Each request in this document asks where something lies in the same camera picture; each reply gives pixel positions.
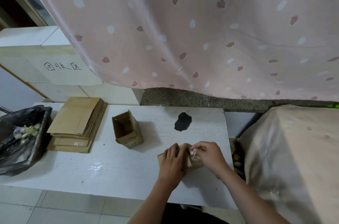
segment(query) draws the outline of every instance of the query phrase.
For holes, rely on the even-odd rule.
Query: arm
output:
[[[168,198],[186,175],[182,164],[187,148],[188,144],[182,146],[178,156],[178,144],[164,151],[159,177],[150,195],[127,224],[160,224]]]
[[[214,142],[199,142],[191,150],[229,190],[240,213],[248,224],[290,224],[248,187],[228,166],[219,146]]]

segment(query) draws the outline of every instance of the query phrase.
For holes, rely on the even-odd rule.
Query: table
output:
[[[53,108],[63,103],[35,103]],[[144,143],[132,149],[115,142],[112,117],[130,110],[138,121]],[[192,123],[185,131],[174,129],[186,112]],[[27,171],[0,176],[0,184],[62,192],[145,200],[159,173],[157,155],[174,143],[216,142],[233,168],[224,111],[221,108],[108,105],[91,153],[48,151]],[[206,167],[189,171],[168,202],[236,209],[223,183]]]

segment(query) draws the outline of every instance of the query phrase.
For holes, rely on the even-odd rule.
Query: black trash bag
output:
[[[0,117],[0,175],[18,175],[42,158],[51,139],[46,133],[52,123],[51,113],[51,107],[37,105]],[[37,123],[41,126],[36,136],[15,137],[22,127]]]

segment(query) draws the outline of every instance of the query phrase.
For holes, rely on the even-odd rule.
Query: person's right arm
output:
[[[231,169],[216,143],[199,142],[191,150],[225,184],[247,224],[290,224]]]

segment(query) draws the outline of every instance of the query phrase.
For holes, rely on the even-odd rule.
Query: forearm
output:
[[[127,224],[160,224],[171,190],[157,181],[143,205]]]
[[[289,224],[228,166],[219,175],[248,224]]]

